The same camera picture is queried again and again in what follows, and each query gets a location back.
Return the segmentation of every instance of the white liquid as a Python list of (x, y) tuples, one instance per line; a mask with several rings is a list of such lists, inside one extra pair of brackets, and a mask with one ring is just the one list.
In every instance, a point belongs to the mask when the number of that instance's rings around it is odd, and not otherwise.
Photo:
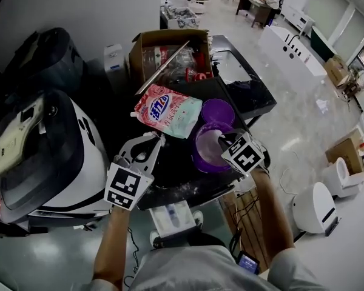
[(218, 138), (223, 133), (221, 130), (208, 130), (197, 139), (197, 150), (204, 161), (213, 166), (227, 166), (227, 162), (221, 157), (223, 149), (218, 143)]

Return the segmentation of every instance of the bathtub faucet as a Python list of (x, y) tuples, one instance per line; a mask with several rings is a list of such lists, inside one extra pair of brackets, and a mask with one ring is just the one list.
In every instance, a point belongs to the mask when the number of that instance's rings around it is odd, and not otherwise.
[(293, 36), (293, 37), (291, 38), (291, 40), (290, 40), (289, 44), (288, 44), (289, 46), (291, 45), (292, 40), (293, 40), (296, 36), (298, 37), (298, 40), (300, 40), (300, 35), (295, 35), (295, 36)]

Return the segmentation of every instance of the freestanding bathtub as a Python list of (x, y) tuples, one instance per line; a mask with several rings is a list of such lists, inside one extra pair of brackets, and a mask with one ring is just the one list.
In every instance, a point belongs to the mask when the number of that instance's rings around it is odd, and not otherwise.
[(266, 26), (259, 40), (297, 93), (307, 93), (326, 78), (326, 70), (294, 35), (282, 27)]

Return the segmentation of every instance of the purple bucket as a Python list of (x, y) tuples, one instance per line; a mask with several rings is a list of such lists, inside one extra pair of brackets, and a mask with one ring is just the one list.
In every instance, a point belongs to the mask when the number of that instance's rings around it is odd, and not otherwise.
[(201, 110), (205, 122), (222, 122), (232, 125), (235, 121), (235, 112), (230, 104), (222, 99), (207, 100)]
[(195, 135), (192, 157), (193, 157), (194, 165), (201, 172), (216, 173), (216, 172), (223, 172), (223, 171), (231, 168), (228, 164), (226, 164), (225, 161), (224, 161), (223, 166), (213, 165), (213, 164), (205, 161), (198, 152), (197, 141), (198, 141), (199, 137), (201, 137), (204, 133), (206, 133), (210, 130), (216, 130), (216, 129), (220, 130), (222, 133), (226, 133), (226, 132), (230, 132), (233, 128), (222, 122), (211, 122), (211, 123), (208, 123), (208, 124), (205, 124), (204, 126), (202, 126), (198, 130), (197, 134)]

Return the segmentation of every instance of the gray t-shirt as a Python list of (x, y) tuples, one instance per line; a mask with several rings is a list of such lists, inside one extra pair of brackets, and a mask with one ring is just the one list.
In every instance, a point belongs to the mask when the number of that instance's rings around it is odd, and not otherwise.
[[(83, 291), (116, 291), (100, 279)], [(129, 290), (327, 290), (299, 260), (295, 249), (280, 252), (270, 267), (268, 280), (238, 266), (221, 246), (165, 248), (150, 252)]]

